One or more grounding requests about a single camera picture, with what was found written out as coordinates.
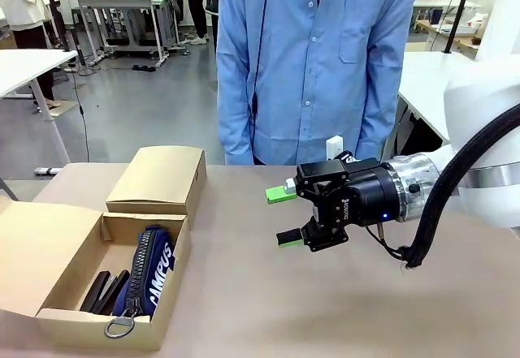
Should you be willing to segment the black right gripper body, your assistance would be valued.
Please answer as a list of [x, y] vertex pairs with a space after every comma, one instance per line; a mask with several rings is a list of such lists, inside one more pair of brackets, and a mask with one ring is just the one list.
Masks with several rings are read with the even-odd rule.
[[328, 182], [316, 204], [321, 235], [342, 235], [348, 225], [371, 226], [399, 216], [396, 185], [377, 159], [316, 162], [314, 173]]

